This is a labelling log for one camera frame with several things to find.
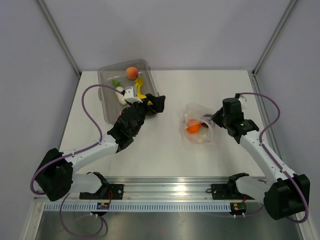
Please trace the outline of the yellow white-dotted toy food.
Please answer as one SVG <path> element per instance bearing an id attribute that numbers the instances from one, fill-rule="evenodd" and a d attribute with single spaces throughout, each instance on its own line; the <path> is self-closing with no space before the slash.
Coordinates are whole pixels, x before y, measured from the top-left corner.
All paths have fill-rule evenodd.
<path id="1" fill-rule="evenodd" d="M 142 77 L 137 77 L 135 79 L 135 84 L 134 86 L 137 89 L 137 96 L 142 100 L 147 100 L 147 94 L 150 94 L 149 91 L 144 89 L 144 79 Z"/>

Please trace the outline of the clear zip top bag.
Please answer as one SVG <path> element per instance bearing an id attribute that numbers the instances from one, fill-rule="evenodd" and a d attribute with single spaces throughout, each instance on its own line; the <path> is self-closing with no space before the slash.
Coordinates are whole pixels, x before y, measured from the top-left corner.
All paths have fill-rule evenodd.
<path id="1" fill-rule="evenodd" d="M 196 145 L 214 144 L 214 111 L 200 104 L 190 102 L 185 106 L 181 119 L 181 133 L 186 140 Z"/>

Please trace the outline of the orange toy fruit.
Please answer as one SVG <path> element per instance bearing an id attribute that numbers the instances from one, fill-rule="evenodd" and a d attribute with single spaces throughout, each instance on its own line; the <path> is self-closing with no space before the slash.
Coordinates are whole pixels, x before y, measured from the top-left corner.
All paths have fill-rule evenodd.
<path id="1" fill-rule="evenodd" d="M 201 127 L 202 127 L 201 124 L 198 123 L 194 125 L 189 125 L 186 130 L 191 134 L 196 134 L 201 130 Z"/>

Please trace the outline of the white toy food piece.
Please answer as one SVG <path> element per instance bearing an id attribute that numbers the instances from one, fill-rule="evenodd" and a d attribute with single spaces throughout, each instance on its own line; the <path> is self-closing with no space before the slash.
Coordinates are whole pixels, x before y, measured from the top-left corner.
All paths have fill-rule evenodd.
<path id="1" fill-rule="evenodd" d="M 124 99 L 124 96 L 122 94 L 122 92 L 124 91 L 124 88 L 120 86 L 120 83 L 117 80 L 112 80 L 112 84 L 115 87 L 116 91 L 116 96 L 117 99 L 119 101 L 119 103 L 123 106 L 125 106 L 127 104 L 127 102 Z"/>

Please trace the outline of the orange pink toy peach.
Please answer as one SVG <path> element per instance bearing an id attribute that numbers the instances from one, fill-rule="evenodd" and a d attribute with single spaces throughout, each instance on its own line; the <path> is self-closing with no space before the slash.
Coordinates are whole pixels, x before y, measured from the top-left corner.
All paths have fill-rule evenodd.
<path id="1" fill-rule="evenodd" d="M 125 71 L 126 76 L 130 80 L 135 80 L 139 75 L 139 70 L 136 67 L 130 66 Z"/>

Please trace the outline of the dark red toy plum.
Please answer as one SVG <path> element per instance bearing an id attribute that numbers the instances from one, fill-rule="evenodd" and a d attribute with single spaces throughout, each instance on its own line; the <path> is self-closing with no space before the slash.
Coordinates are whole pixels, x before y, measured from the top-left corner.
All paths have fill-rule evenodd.
<path id="1" fill-rule="evenodd" d="M 212 121 L 212 114 L 205 114 L 203 115 L 200 120 L 202 121 L 201 125 L 204 127 L 206 126 L 207 128 L 213 128 L 214 127 L 214 122 Z"/>

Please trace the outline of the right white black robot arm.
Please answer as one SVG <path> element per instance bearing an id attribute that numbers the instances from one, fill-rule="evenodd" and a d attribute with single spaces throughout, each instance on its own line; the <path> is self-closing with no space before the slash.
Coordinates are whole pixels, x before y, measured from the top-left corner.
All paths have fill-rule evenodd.
<path id="1" fill-rule="evenodd" d="M 266 129 L 260 130 L 251 119 L 245 119 L 240 94 L 225 98 L 222 107 L 211 116 L 220 128 L 244 148 L 266 179 L 258 180 L 247 173 L 238 173 L 228 178 L 223 192 L 233 199 L 248 196 L 263 204 L 274 220 L 290 218 L 303 212 L 296 220 L 304 223 L 309 217 L 310 180 L 305 174 L 296 174 L 263 140 Z"/>

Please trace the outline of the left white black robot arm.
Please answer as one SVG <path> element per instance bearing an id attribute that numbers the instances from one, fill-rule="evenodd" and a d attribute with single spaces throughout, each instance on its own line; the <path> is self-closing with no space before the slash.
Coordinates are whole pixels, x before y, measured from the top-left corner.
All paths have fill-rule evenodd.
<path id="1" fill-rule="evenodd" d="M 130 103 L 113 127 L 88 146 L 68 153 L 60 152 L 57 148 L 50 149 L 36 170 L 32 183 L 37 183 L 41 189 L 40 194 L 51 202 L 70 193 L 79 193 L 82 200 L 109 200 L 113 191 L 101 173 L 77 172 L 96 160 L 126 149 L 133 143 L 146 117 L 164 111 L 165 99 L 164 95 L 154 96 L 148 93 L 143 100 Z"/>

